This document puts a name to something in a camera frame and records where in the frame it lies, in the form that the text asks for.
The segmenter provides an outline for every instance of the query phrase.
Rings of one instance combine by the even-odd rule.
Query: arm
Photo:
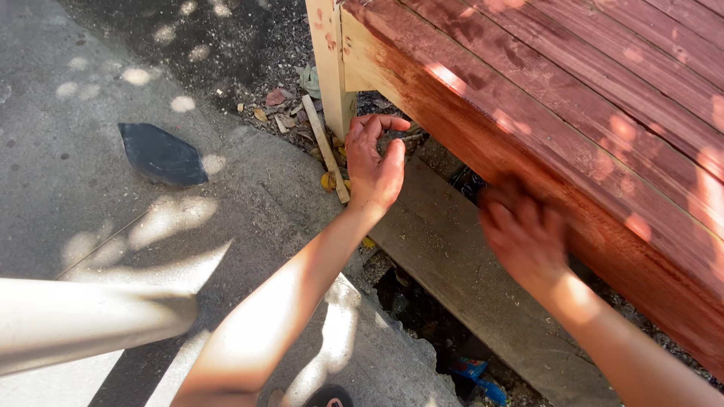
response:
[[[565,223],[553,208],[508,184],[484,197],[480,217],[500,263],[588,352],[627,407],[724,406],[724,396],[568,268]]]
[[[262,386],[304,330],[352,252],[397,198],[405,144],[391,142],[384,160],[375,146],[383,129],[409,126],[394,116],[353,119],[347,135],[352,185],[349,206],[224,319],[181,384],[172,406],[256,405]]]

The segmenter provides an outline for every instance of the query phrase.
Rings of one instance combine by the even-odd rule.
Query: fallen leaf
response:
[[[374,240],[365,237],[364,239],[362,239],[362,244],[364,245],[364,247],[374,247],[375,242]]]
[[[382,99],[374,99],[372,103],[374,103],[380,109],[387,109],[388,107],[392,106],[390,102],[383,101]]]
[[[269,119],[266,118],[266,113],[264,113],[264,110],[261,109],[254,109],[254,117],[261,120],[262,122],[269,121]]]
[[[276,88],[273,91],[269,92],[268,95],[266,95],[266,104],[269,106],[275,106],[277,104],[281,104],[284,102],[286,98],[284,95],[282,95],[282,89]]]
[[[332,192],[337,187],[337,179],[334,178],[332,171],[325,172],[324,175],[321,176],[320,183],[326,192]]]
[[[297,121],[299,123],[304,123],[307,120],[309,120],[309,116],[307,116],[307,112],[305,112],[303,110],[300,110],[299,112],[297,112]]]
[[[291,117],[286,117],[283,114],[278,114],[277,117],[279,117],[279,120],[282,121],[282,124],[286,128],[291,128],[297,125],[297,122],[295,122]]]

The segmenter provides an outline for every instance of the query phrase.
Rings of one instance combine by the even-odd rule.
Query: wooden stick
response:
[[[321,126],[319,116],[317,116],[316,109],[314,109],[314,103],[312,103],[312,98],[309,97],[309,95],[304,95],[304,97],[302,97],[302,103],[304,104],[304,109],[307,111],[307,116],[309,117],[309,123],[312,125],[312,130],[314,130],[314,136],[319,144],[321,156],[324,157],[324,163],[327,164],[327,169],[334,173],[334,178],[337,181],[337,195],[340,197],[340,202],[346,204],[350,201],[350,194],[347,192],[345,180],[342,178],[340,168],[337,166],[337,162],[334,160],[334,156],[332,155],[332,148],[329,147],[327,134]]]

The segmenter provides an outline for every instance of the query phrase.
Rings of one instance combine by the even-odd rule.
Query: concrete ground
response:
[[[199,3],[199,12],[223,5]],[[99,38],[64,6],[0,0],[0,276],[175,285],[197,290],[201,311],[179,337],[2,378],[1,404],[168,406],[224,316],[342,207],[319,187],[317,161],[224,115],[178,71]],[[271,66],[265,55],[255,58]],[[141,180],[118,122],[150,122],[194,145],[209,182],[175,190]],[[345,273],[362,278],[358,254]],[[344,386],[360,406],[458,404],[430,344],[390,324],[344,277],[259,405],[282,389],[298,406],[323,382]]]

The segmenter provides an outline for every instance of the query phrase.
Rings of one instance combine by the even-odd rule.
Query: hand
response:
[[[566,262],[565,223],[551,206],[539,207],[517,180],[501,185],[481,196],[480,223],[500,263],[536,296],[571,272]]]
[[[410,122],[389,114],[368,114],[352,119],[345,139],[352,197],[350,207],[368,209],[382,218],[403,186],[405,144],[390,141],[384,159],[377,153],[383,130],[407,130]]]

